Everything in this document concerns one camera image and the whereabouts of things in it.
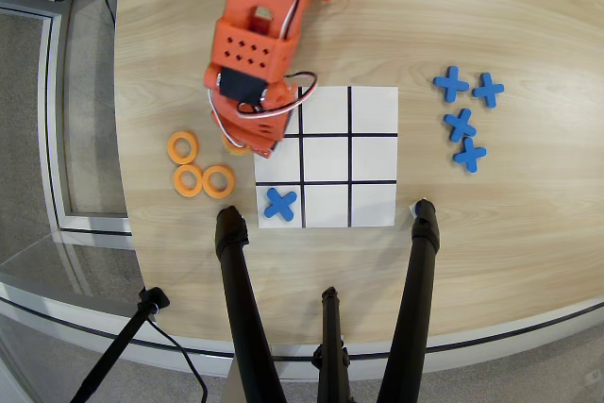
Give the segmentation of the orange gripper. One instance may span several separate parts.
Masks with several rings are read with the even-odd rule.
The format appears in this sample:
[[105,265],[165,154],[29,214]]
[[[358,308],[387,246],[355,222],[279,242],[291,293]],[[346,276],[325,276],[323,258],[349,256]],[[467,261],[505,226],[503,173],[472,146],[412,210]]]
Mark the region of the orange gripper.
[[212,120],[235,156],[255,153],[268,159],[297,108],[298,85],[284,80],[208,79],[207,91]]

